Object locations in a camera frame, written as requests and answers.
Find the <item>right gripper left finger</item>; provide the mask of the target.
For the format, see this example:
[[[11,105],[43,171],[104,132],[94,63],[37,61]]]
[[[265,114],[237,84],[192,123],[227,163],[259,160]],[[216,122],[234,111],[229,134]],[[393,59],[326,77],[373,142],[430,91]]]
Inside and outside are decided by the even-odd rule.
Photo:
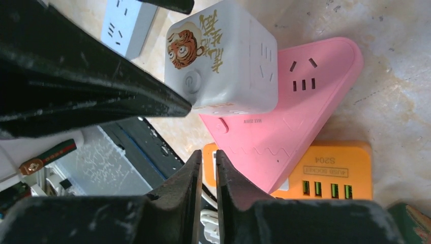
[[[197,243],[202,152],[138,196],[29,197],[1,223],[1,243]]]

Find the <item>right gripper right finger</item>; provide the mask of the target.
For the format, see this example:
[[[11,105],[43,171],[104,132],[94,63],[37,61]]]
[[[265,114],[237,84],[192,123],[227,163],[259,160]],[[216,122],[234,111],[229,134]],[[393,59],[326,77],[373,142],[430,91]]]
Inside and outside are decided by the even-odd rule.
[[[403,243],[390,214],[369,200],[273,198],[218,150],[221,243]]]

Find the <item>green cube socket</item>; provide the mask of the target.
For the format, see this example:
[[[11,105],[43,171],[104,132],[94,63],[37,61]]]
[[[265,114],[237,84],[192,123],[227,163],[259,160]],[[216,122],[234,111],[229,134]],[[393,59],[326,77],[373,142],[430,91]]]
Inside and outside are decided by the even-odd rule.
[[[393,217],[405,243],[430,243],[430,217],[405,203],[391,206],[388,212]]]

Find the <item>orange power strip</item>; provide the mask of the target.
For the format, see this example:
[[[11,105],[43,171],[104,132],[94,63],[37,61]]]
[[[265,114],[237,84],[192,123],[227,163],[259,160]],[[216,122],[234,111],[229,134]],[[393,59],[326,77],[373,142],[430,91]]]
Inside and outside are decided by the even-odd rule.
[[[372,150],[363,141],[315,141],[285,183],[284,199],[373,198]]]

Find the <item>white cube socket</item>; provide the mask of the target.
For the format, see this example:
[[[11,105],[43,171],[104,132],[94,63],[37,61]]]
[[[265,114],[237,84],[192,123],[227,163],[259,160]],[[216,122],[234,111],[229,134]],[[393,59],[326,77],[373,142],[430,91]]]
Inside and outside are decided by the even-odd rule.
[[[236,1],[220,1],[166,34],[165,84],[200,114],[272,111],[278,103],[275,37]]]

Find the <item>pink triangular power strip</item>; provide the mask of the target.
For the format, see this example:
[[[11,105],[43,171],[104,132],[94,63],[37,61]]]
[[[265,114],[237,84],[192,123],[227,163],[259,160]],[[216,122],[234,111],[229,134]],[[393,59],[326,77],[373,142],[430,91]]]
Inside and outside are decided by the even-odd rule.
[[[201,115],[216,145],[261,190],[280,188],[363,69],[359,46],[344,37],[278,51],[273,111]]]

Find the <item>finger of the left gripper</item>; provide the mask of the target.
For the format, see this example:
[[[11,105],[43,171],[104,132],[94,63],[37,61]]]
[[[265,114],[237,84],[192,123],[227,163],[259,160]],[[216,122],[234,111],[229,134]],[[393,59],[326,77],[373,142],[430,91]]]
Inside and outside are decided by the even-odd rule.
[[[149,3],[170,11],[190,15],[195,1],[194,0],[138,0],[143,3]]]
[[[1,1],[1,138],[38,138],[191,104],[53,5]]]

